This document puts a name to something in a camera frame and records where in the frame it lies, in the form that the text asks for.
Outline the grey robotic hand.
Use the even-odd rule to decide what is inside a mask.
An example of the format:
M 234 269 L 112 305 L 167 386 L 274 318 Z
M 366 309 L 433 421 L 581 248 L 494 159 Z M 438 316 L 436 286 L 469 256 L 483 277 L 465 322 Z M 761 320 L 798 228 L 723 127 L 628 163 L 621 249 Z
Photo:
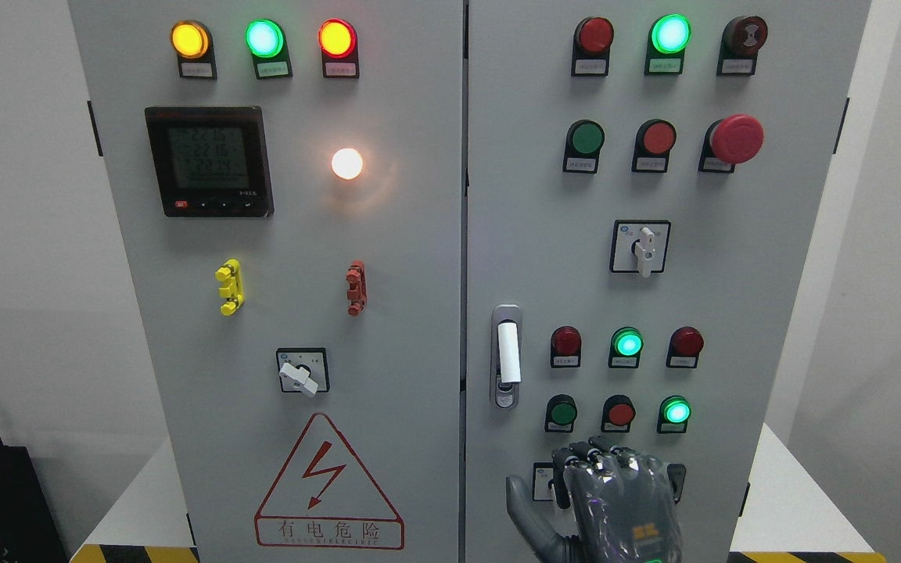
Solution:
M 594 436 L 553 452 L 555 502 L 573 510 L 563 536 L 530 508 L 525 481 L 505 479 L 505 508 L 540 562 L 680 562 L 683 536 L 669 464 Z

